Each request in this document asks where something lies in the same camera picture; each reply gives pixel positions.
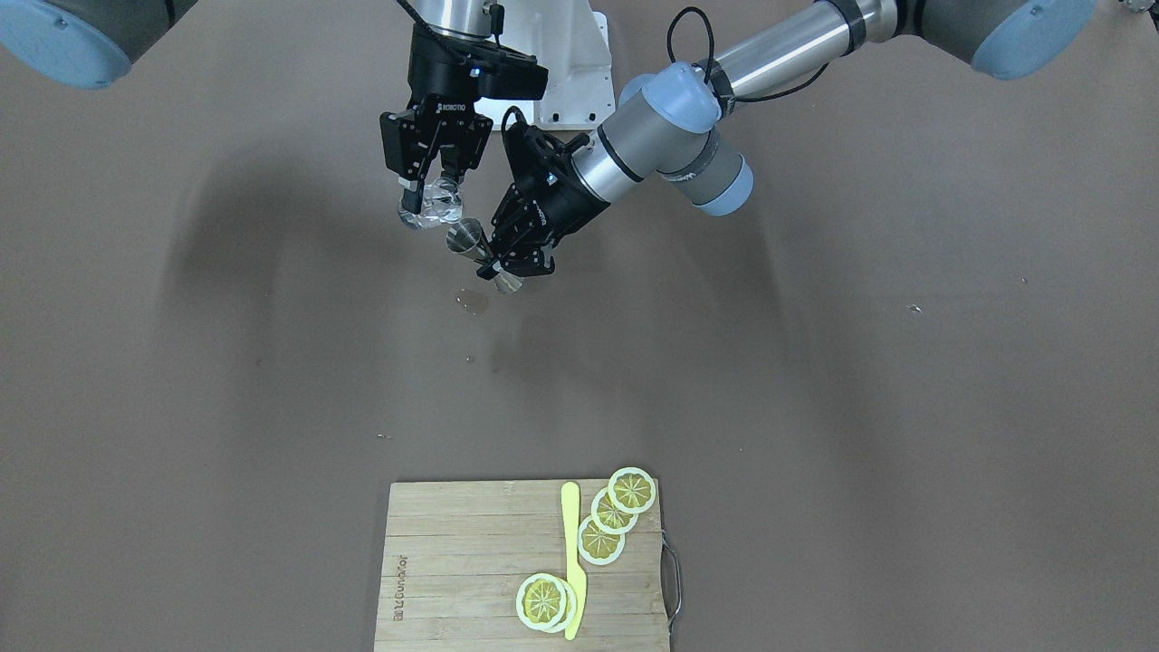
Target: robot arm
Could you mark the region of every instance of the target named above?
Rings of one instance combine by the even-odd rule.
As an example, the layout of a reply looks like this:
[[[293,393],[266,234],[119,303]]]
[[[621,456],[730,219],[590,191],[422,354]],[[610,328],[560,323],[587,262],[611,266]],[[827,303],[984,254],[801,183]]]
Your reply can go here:
[[[197,0],[0,0],[0,43],[50,78],[102,88],[126,74]],[[1124,0],[1152,10],[1151,0]],[[423,226],[424,182],[435,157],[440,182],[457,184],[479,164],[491,120],[481,97],[534,100],[547,71],[500,45],[504,10],[495,0],[398,0],[415,19],[410,101],[381,118],[387,166],[404,186],[400,215]],[[1089,20],[1096,0],[817,0],[796,15],[697,64],[673,61],[633,80],[620,107],[569,142],[527,124],[503,125],[513,182],[482,228],[452,229],[449,242],[483,278],[555,270],[554,249],[657,171],[709,214],[748,198],[753,174],[715,124],[737,107],[772,98],[793,80],[867,42],[916,35],[998,79],[1049,63]]]
[[[547,69],[535,57],[500,45],[505,10],[493,0],[399,5],[415,20],[407,74],[410,101],[404,111],[382,113],[382,148],[387,167],[403,185],[399,214],[423,227],[424,183],[435,156],[442,160],[443,183],[454,190],[482,157],[493,123],[475,112],[475,102],[539,100]]]
[[[744,156],[715,123],[742,103],[903,34],[998,79],[1035,72],[1079,34],[1095,0],[818,0],[719,57],[677,61],[629,82],[596,130],[562,142],[523,119],[504,127],[515,182],[491,219],[491,257],[479,276],[551,273],[553,251],[654,171],[709,214],[752,190]]]

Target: water droplet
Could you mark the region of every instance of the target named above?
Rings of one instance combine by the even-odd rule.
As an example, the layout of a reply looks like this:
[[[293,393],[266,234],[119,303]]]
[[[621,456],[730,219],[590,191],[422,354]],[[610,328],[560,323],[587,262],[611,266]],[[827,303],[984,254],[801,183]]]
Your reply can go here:
[[[491,300],[487,298],[487,294],[464,288],[454,295],[454,302],[461,305],[462,309],[469,314],[482,314],[487,312],[487,306],[490,305]]]

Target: wooden cutting board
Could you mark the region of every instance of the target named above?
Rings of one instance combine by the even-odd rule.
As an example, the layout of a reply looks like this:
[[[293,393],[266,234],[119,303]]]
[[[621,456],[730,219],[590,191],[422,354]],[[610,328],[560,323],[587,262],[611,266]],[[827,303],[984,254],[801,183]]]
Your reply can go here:
[[[619,559],[581,561],[588,603],[575,640],[519,622],[523,580],[566,576],[564,482],[391,485],[374,652],[669,652],[658,497]],[[578,484],[582,520],[607,481]]]

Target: yellow lemon slice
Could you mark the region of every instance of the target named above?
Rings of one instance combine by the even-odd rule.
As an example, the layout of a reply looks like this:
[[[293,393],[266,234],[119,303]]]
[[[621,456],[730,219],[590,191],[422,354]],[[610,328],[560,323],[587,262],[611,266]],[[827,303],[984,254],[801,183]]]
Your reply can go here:
[[[641,514],[656,503],[656,481],[643,469],[625,467],[607,481],[607,499],[620,512]]]
[[[554,628],[567,611],[567,583],[549,573],[523,580],[515,598],[519,622],[538,631]]]
[[[637,514],[628,514],[612,505],[607,498],[607,488],[599,490],[591,501],[591,522],[610,535],[625,535],[636,527]]]
[[[627,539],[627,535],[605,533],[588,517],[580,523],[580,556],[589,564],[606,566],[620,558]]]
[[[564,593],[564,596],[567,598],[567,605],[568,605],[567,611],[563,615],[563,620],[560,621],[559,624],[556,624],[552,629],[544,630],[547,633],[559,633],[559,632],[568,629],[568,625],[570,625],[571,621],[574,621],[575,617],[576,617],[576,607],[580,603],[580,600],[576,598],[576,591],[574,588],[571,588],[571,585],[569,585],[567,581],[564,581],[563,583],[563,593]]]

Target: plastic knife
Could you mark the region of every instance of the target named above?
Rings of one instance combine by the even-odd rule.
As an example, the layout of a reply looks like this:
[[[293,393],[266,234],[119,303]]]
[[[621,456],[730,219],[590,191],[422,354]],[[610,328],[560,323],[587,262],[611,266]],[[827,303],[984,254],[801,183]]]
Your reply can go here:
[[[567,559],[567,581],[576,592],[576,617],[563,630],[563,638],[573,640],[583,618],[583,606],[588,601],[588,573],[580,566],[580,485],[563,483],[560,488],[560,505],[563,507],[563,547]]]

